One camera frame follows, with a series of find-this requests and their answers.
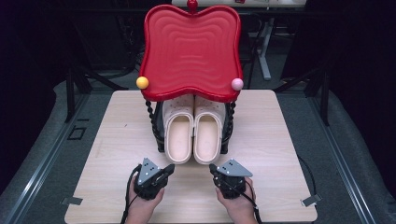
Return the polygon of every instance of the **beige slipper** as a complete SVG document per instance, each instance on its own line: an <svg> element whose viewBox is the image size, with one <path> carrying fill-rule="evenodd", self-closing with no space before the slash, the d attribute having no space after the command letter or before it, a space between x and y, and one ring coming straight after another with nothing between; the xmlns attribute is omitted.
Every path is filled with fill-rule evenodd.
<svg viewBox="0 0 396 224"><path fill-rule="evenodd" d="M209 164L219 158L225 104L195 97L194 158L201 164Z"/></svg>
<svg viewBox="0 0 396 224"><path fill-rule="evenodd" d="M163 102L164 151L174 164L191 156L194 97L191 94Z"/></svg>

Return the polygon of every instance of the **small table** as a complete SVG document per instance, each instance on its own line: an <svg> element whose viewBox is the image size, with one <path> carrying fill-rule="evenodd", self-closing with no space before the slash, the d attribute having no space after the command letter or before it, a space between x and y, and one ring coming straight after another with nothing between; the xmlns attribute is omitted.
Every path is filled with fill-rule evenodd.
<svg viewBox="0 0 396 224"><path fill-rule="evenodd" d="M116 91L93 142L67 223L120 223L128 177L145 157L161 168L170 162L158 152L149 113L140 91ZM234 114L229 152L217 165L234 158L253 173L256 203L263 222L311 222L313 206L290 134L273 91L241 91ZM218 202L213 175L193 156L176 166L163 201L150 223L231 223Z"/></svg>

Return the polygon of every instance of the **black controller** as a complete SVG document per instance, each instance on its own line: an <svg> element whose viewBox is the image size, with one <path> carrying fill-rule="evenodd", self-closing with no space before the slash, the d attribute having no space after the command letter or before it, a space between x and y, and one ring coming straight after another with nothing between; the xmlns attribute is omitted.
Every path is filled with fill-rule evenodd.
<svg viewBox="0 0 396 224"><path fill-rule="evenodd" d="M145 158L136 169L139 173L134 181L134 192L142 199L152 200L160 189L168 184L168 176L175 171L175 165L170 164L161 169L154 162Z"/></svg>
<svg viewBox="0 0 396 224"><path fill-rule="evenodd" d="M240 193L245 192L245 176L252 176L249 170L234 159L226 161L221 166L212 163L209 165L209 170L213 175L213 182L225 199L237 198Z"/></svg>

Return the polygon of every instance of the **person's right hand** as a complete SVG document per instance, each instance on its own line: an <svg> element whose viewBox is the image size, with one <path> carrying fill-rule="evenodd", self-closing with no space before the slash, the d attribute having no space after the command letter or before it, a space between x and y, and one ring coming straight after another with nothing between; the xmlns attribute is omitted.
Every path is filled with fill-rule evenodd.
<svg viewBox="0 0 396 224"><path fill-rule="evenodd" d="M255 201L256 195L254 193L253 181L248 177L245 177L245 180L247 182L245 194L253 201ZM254 217L253 204L244 196L240 195L235 199L224 199L219 188L216 188L216 193L218 194L219 202L222 203L227 209L228 215L233 220L234 224L257 223Z"/></svg>

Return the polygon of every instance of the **shoe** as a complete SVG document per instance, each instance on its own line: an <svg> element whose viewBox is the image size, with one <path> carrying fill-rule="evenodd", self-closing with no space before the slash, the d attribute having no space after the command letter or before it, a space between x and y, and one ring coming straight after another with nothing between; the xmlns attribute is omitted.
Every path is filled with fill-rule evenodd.
<svg viewBox="0 0 396 224"><path fill-rule="evenodd" d="M194 97L191 94L163 102L164 152L181 164L191 156Z"/></svg>
<svg viewBox="0 0 396 224"><path fill-rule="evenodd" d="M221 151L226 106L196 96L194 114L194 158L198 163L210 164L219 158Z"/></svg>

